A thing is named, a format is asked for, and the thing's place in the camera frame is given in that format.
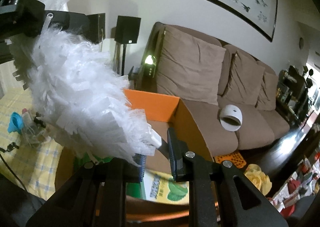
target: orange box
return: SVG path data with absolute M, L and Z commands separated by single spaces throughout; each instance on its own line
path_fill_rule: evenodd
M 176 96 L 152 92 L 125 90 L 133 109 L 144 109 L 148 123 L 167 142 L 167 129 L 173 127 L 179 140 L 187 143 L 189 150 L 213 161 L 196 122 L 183 100 Z M 146 168 L 171 174 L 170 162 L 160 151 L 147 157 Z

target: silver screw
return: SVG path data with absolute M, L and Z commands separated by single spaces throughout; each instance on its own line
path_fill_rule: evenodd
M 194 152 L 192 152 L 192 151 L 186 152 L 186 157 L 187 157 L 187 158 L 194 158 L 195 155 L 196 155 L 196 154 L 195 154 Z
M 87 162 L 87 163 L 85 163 L 85 164 L 84 164 L 84 168 L 85 168 L 85 169 L 91 169 L 91 168 L 93 168 L 93 163 L 92 163 L 92 162 Z
M 232 162 L 230 162 L 229 160 L 225 160 L 225 161 L 223 161 L 223 163 L 222 163 L 225 167 L 232 167 Z

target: orange spotted mat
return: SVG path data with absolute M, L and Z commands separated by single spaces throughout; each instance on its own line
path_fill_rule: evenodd
M 214 160 L 217 163 L 222 163 L 222 161 L 224 161 L 224 160 L 229 160 L 237 168 L 243 168 L 247 164 L 247 162 L 244 160 L 242 155 L 237 150 L 231 154 L 228 154 L 228 155 L 214 157 Z

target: blue funnel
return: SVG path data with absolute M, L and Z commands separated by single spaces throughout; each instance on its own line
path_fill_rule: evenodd
M 19 134 L 21 134 L 21 129 L 23 128 L 23 126 L 24 125 L 22 117 L 18 113 L 13 112 L 10 117 L 8 132 L 18 132 Z

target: yellow plaid tablecloth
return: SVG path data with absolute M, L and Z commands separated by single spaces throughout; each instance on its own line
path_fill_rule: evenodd
M 12 112 L 21 114 L 22 109 L 31 107 L 32 98 L 29 90 L 12 88 L 0 99 L 0 147 L 7 149 L 10 143 L 16 142 L 21 137 L 17 132 L 8 133 Z M 22 146 L 12 152 L 2 153 L 2 156 L 29 193 L 47 200 L 55 192 L 54 181 L 62 148 L 51 140 L 37 149 Z M 0 160 L 0 173 L 22 188 L 2 160 Z

